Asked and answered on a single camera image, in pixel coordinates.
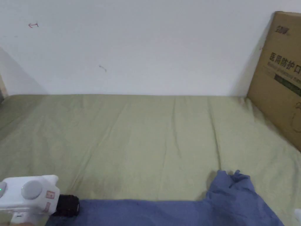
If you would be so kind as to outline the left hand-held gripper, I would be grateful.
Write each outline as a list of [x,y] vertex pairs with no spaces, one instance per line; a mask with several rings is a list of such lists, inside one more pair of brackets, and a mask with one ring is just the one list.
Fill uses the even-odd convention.
[[79,198],[61,194],[57,181],[57,175],[3,179],[0,182],[0,211],[11,214],[9,225],[37,226],[44,216],[77,216]]

